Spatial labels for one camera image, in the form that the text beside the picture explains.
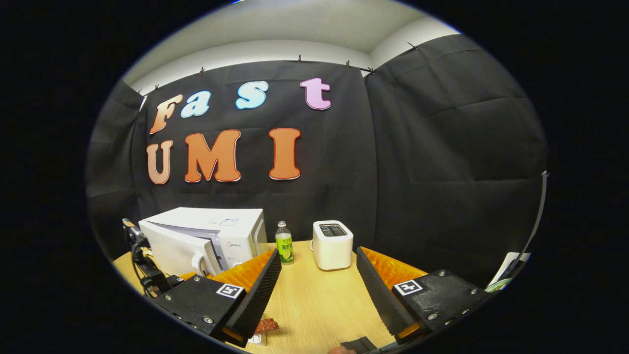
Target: pink letter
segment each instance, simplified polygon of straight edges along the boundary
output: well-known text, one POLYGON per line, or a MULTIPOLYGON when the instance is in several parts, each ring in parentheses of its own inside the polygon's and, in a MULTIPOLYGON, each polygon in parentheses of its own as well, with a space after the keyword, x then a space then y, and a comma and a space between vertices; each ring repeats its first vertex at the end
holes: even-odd
POLYGON ((314 79, 305 80, 299 85, 306 88, 306 103, 310 108, 327 110, 332 105, 330 101, 323 99, 323 93, 321 92, 329 91, 330 85, 322 84, 320 78, 315 77, 314 79))

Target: green drink bottle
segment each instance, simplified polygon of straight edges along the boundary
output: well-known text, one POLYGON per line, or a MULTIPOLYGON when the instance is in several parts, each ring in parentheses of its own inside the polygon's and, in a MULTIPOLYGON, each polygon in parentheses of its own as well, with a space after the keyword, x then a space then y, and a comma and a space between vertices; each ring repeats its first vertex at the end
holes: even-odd
POLYGON ((289 265, 293 263, 295 257, 292 253, 292 236, 291 232, 286 227, 286 221, 280 221, 277 223, 276 232, 276 245, 279 252, 279 259, 283 265, 289 265))

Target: white toaster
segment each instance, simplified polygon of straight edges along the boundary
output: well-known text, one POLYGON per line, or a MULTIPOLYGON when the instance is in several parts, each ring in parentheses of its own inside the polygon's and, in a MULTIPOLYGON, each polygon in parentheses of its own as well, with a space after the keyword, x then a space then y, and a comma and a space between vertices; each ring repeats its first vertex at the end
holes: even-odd
POLYGON ((323 270, 347 268, 352 264, 353 234, 337 220, 313 223, 310 250, 316 265, 323 270))

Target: wooden table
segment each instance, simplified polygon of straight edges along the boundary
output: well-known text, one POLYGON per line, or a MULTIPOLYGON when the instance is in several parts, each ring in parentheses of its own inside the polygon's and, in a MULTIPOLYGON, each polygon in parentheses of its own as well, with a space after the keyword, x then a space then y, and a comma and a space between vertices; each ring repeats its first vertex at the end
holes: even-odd
MULTIPOLYGON (((266 334, 267 345, 248 344, 246 351, 327 354, 341 342, 363 336, 378 348, 395 341, 371 302, 356 268, 355 253, 349 268, 325 271, 317 267, 310 241, 292 245, 295 261, 282 266, 264 311, 264 317, 274 319, 279 329, 266 334)), ((269 243, 263 247, 270 250, 276 246, 269 243)), ((118 258, 114 265, 143 294, 130 254, 118 258)))

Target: food item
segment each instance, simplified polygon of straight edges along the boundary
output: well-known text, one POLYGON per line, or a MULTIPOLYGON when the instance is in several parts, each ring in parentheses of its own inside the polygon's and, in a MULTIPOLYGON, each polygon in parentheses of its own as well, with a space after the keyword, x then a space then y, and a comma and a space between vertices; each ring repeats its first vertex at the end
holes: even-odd
POLYGON ((409 266, 382 253, 364 247, 361 247, 361 249, 389 290, 393 289, 395 284, 407 282, 428 274, 423 270, 409 266))
POLYGON ((279 328, 277 322, 273 321, 272 318, 263 319, 258 323, 258 326, 255 328, 254 334, 262 334, 269 331, 274 331, 279 328))
POLYGON ((261 255, 242 263, 241 265, 237 265, 232 269, 220 273, 214 278, 208 278, 221 283, 238 285, 239 287, 245 288, 245 290, 249 293, 251 287, 253 287, 256 279, 258 279, 258 276, 264 269, 264 266, 267 265, 273 251, 274 250, 271 249, 270 251, 262 253, 261 255))

